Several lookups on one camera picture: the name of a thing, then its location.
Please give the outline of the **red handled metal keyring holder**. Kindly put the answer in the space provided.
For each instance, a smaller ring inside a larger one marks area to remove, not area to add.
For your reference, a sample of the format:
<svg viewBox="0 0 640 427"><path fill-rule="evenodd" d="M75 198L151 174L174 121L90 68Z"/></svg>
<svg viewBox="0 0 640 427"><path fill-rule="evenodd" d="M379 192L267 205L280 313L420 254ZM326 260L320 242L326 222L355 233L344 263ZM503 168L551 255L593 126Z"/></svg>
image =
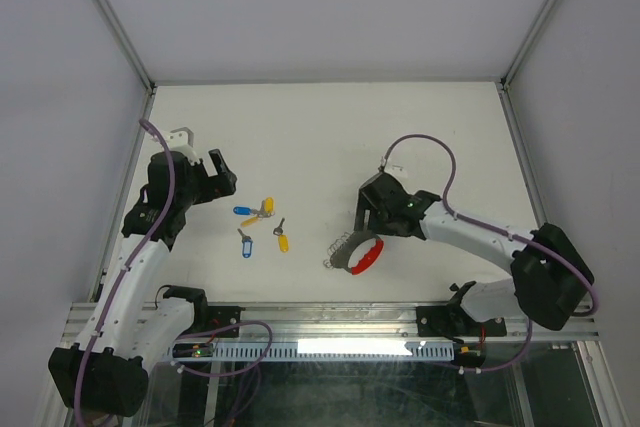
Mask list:
<svg viewBox="0 0 640 427"><path fill-rule="evenodd" d="M383 249L384 241L371 231L345 233L329 246L323 265L352 276L360 275L378 260Z"/></svg>

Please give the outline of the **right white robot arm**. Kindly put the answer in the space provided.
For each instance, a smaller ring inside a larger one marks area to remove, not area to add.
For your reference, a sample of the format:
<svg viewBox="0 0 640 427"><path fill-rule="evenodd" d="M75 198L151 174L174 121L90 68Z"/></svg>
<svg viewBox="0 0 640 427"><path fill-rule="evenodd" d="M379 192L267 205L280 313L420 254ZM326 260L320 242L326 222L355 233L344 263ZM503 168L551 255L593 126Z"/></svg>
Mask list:
<svg viewBox="0 0 640 427"><path fill-rule="evenodd" d="M561 228L550 223L531 231L495 226L454 211L437 194L410 194L385 172L360 186L354 228L447 244L507 273L499 281L468 281L455 292L448 302L447 321L459 334L518 313L560 331L593 291L593 273Z"/></svg>

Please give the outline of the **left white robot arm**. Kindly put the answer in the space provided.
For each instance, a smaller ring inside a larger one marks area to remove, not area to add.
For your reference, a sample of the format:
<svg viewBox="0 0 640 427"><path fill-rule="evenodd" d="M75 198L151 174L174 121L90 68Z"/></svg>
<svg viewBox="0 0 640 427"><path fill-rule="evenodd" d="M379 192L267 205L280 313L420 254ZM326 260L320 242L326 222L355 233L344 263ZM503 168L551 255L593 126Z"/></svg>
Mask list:
<svg viewBox="0 0 640 427"><path fill-rule="evenodd" d="M222 153L192 161L178 149L154 154L147 182L124 218L116 270L73 344L53 350L48 369L64 404L76 412L132 417L140 409L150 375L177 338L198 335L209 324L201 288L170 287L152 316L139 321L145 297L186 225L187 211L236 191L236 175Z"/></svg>

